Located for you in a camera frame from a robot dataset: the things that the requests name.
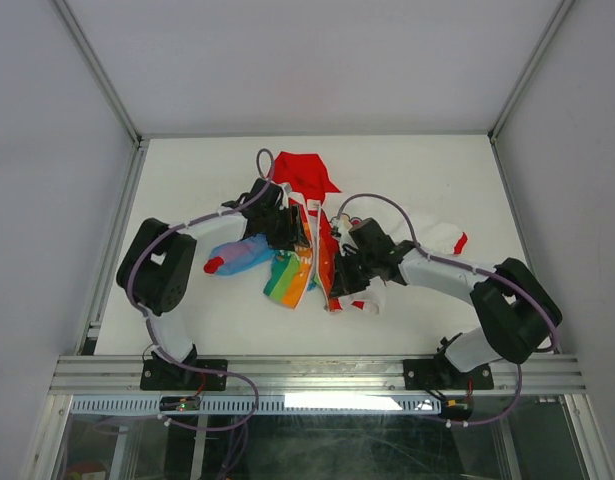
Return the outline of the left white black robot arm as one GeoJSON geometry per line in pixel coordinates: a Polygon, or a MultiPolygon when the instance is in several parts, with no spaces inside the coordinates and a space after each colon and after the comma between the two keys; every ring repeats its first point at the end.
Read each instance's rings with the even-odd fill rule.
{"type": "Polygon", "coordinates": [[[146,366],[156,379],[181,389],[201,377],[196,346],[176,313],[197,258],[206,273],[231,276],[307,246],[290,192],[288,184],[259,178],[238,199],[187,224],[148,218],[140,225],[116,283],[145,319],[153,344],[146,366]]]}

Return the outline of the white red rainbow kids jacket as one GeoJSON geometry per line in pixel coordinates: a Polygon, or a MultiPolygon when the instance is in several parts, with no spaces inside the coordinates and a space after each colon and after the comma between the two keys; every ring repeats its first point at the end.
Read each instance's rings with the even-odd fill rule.
{"type": "Polygon", "coordinates": [[[358,309],[378,314],[386,301],[386,286],[381,280],[372,280],[358,293],[331,296],[334,255],[340,247],[323,204],[327,195],[338,194],[340,189],[330,180],[320,156],[280,153],[275,159],[272,181],[289,189],[289,206],[297,209],[306,238],[288,247],[276,247],[269,234],[250,235],[215,247],[204,271],[210,275],[236,275],[270,261],[270,277],[263,293],[278,304],[294,309],[307,291],[318,287],[327,296],[326,309],[330,312],[358,309]]]}

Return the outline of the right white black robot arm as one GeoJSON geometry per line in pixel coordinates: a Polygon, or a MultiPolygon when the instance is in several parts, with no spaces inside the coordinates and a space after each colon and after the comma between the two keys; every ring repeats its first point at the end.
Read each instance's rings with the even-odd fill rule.
{"type": "Polygon", "coordinates": [[[516,258],[487,268],[464,263],[412,240],[395,242],[372,218],[337,237],[332,298],[361,293],[380,279],[434,290],[473,307],[478,327],[442,339],[433,357],[432,379],[446,387],[458,386],[470,372],[497,360],[523,364],[553,339],[562,322],[559,307],[516,258]]]}

